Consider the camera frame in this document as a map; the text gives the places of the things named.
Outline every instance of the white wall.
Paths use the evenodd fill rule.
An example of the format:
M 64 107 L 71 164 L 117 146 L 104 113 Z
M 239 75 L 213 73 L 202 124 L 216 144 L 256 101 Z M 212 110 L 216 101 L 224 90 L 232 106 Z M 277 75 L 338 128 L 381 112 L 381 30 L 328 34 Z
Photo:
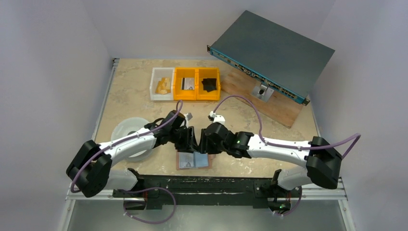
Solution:
M 250 10 L 314 39 L 335 0 L 84 0 L 109 53 L 119 58 L 206 58 Z
M 362 133 L 342 164 L 358 230 L 407 229 L 407 22 L 406 0 L 338 0 L 317 36 L 336 49 L 312 94 L 322 135 Z
M 111 59 L 80 0 L 2 0 L 0 35 L 0 230 L 55 230 Z

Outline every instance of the beige tabletop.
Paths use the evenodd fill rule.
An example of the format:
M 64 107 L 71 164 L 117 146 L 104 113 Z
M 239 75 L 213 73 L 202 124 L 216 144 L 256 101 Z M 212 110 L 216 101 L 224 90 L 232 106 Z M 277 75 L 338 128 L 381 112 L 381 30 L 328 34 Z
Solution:
M 101 123 L 96 135 L 96 142 L 109 141 L 114 128 L 130 117 L 142 117 L 153 121 L 165 117 L 169 111 L 176 108 L 176 102 L 157 102 L 150 100 L 150 78 L 153 67 L 219 67 L 221 78 L 227 75 L 232 67 L 216 60 L 142 60 L 120 59 L 115 77 L 112 81 L 106 100 Z M 221 92 L 221 98 L 228 94 Z M 196 135 L 201 128 L 206 128 L 210 121 L 207 116 L 217 102 L 184 102 L 182 113 L 191 112 L 193 119 L 189 122 L 194 126 Z M 264 137 L 305 141 L 317 136 L 312 115 L 312 106 L 304 106 L 292 128 L 275 122 L 261 114 Z M 217 113 L 225 117 L 225 126 L 233 133 L 249 131 L 258 133 L 259 123 L 254 110 L 236 100 L 226 100 Z M 272 177 L 275 170 L 291 168 L 293 164 L 272 159 L 236 159 L 226 153 L 218 154 L 212 162 L 211 169 L 176 170 L 176 151 L 174 145 L 168 143 L 153 150 L 153 154 L 142 162 L 122 161 L 115 169 L 131 167 L 141 174 L 186 175 L 186 176 L 226 176 L 226 177 Z

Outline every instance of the item in bin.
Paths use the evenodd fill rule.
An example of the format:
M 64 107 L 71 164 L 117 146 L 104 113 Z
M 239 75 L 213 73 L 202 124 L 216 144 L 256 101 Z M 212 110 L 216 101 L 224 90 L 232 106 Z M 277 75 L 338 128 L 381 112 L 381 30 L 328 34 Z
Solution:
M 156 94 L 166 95 L 166 94 L 171 93 L 170 79 L 171 78 L 169 78 L 169 77 L 165 77 L 165 78 L 162 78 L 157 83 Z
M 211 160 L 208 158 L 207 154 L 201 153 L 184 153 L 177 152 L 177 160 L 179 169 L 189 169 L 189 168 L 210 168 Z
M 206 90 L 207 92 L 217 90 L 216 78 L 205 78 L 201 82 L 203 83 L 204 90 Z
M 182 90 L 194 90 L 194 78 L 183 78 L 181 81 Z

